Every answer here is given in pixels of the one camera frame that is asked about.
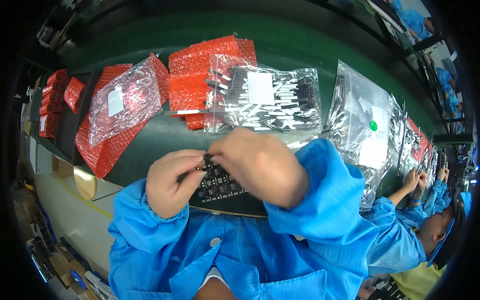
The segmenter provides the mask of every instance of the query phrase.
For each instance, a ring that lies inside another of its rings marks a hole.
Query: yellow floor line
[[[109,217],[109,218],[113,218],[113,216],[109,213],[107,213],[106,211],[103,211],[101,210],[100,208],[96,207],[95,205],[93,205],[93,203],[89,200],[86,200],[84,199],[82,196],[80,196],[79,194],[77,194],[74,190],[72,190],[68,185],[66,185],[60,178],[58,178],[57,175],[55,174],[52,174],[52,176],[58,181],[60,182],[61,185],[63,185],[63,187],[67,190],[69,190],[72,194],[74,194],[75,196],[77,196],[80,200],[82,200],[83,202],[85,202],[88,206],[90,206],[91,208],[95,209],[96,211],[100,212],[101,214]]]

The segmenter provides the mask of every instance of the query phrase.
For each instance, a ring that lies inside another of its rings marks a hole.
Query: hand
[[[405,181],[403,182],[402,189],[406,194],[413,192],[416,189],[417,184],[419,182],[420,175],[416,174],[417,168],[413,167],[410,172],[408,172],[407,176],[405,177]]]
[[[415,200],[422,198],[423,192],[425,191],[425,186],[427,185],[427,173],[422,171],[417,176],[419,177],[419,181],[417,183],[417,188],[413,193],[413,199]]]
[[[444,172],[445,172],[445,177],[444,177],[444,180],[443,182],[447,183],[448,182],[448,175],[450,175],[450,170],[447,169],[447,168],[444,168]]]
[[[445,169],[446,168],[440,168],[437,173],[437,178],[440,179],[440,181],[443,181],[445,178]]]
[[[204,154],[190,149],[170,152],[150,166],[145,193],[148,205],[158,216],[168,219],[185,207],[206,174],[194,170],[204,165]],[[178,176],[186,172],[190,173],[177,182]]]
[[[307,171],[274,135],[235,129],[208,153],[250,194],[271,204],[297,206],[310,187]]]

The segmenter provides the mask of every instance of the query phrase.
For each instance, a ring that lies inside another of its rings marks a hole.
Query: white button
[[[221,238],[214,238],[210,241],[210,247],[215,247],[221,242]]]

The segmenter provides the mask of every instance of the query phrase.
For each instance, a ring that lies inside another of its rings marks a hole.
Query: elastic cuff
[[[164,223],[172,223],[173,221],[177,219],[181,219],[184,216],[188,215],[188,209],[189,209],[189,204],[187,205],[176,215],[173,217],[170,217],[168,219],[161,218],[159,215],[157,215],[148,205],[147,202],[147,195],[144,193],[142,196],[142,199],[140,200],[140,207],[148,213],[148,215],[152,218],[152,220],[158,224],[164,224]]]

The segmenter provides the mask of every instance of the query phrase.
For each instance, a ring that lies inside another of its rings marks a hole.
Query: clear plastic bag
[[[321,132],[316,69],[279,71],[228,55],[210,56],[204,129],[315,135]]]
[[[383,168],[392,110],[384,89],[338,61],[325,131],[331,131],[345,161],[377,170]]]
[[[405,114],[393,95],[390,95],[390,102],[392,103],[393,111],[392,116],[390,117],[390,130],[388,135],[390,141],[392,141],[395,147],[395,150],[400,152],[400,148],[402,147],[403,131],[405,128]]]
[[[100,89],[90,104],[91,147],[161,111],[160,93],[150,56]]]

